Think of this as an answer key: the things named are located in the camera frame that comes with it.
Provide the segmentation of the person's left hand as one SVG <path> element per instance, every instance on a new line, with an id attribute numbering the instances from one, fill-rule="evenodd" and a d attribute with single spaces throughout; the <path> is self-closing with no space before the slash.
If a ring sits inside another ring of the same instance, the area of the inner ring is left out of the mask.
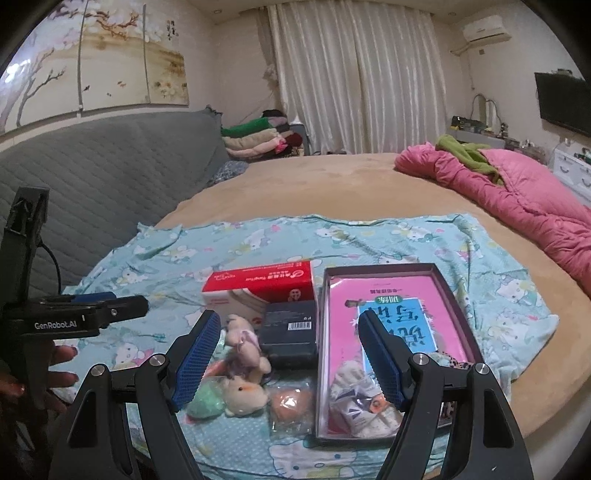
<path id="1" fill-rule="evenodd" d="M 33 372 L 30 374 L 30 385 L 35 386 L 33 395 L 41 405 L 49 411 L 59 414 L 67 410 L 66 405 L 53 394 L 52 388 L 66 388 L 73 386 L 79 377 L 72 372 L 51 371 L 50 367 L 73 360 L 78 351 L 73 346 L 56 346 L 52 341 L 28 344 L 26 360 L 31 362 Z M 1 371 L 1 399 L 15 403 L 26 393 L 25 385 L 7 373 Z"/>

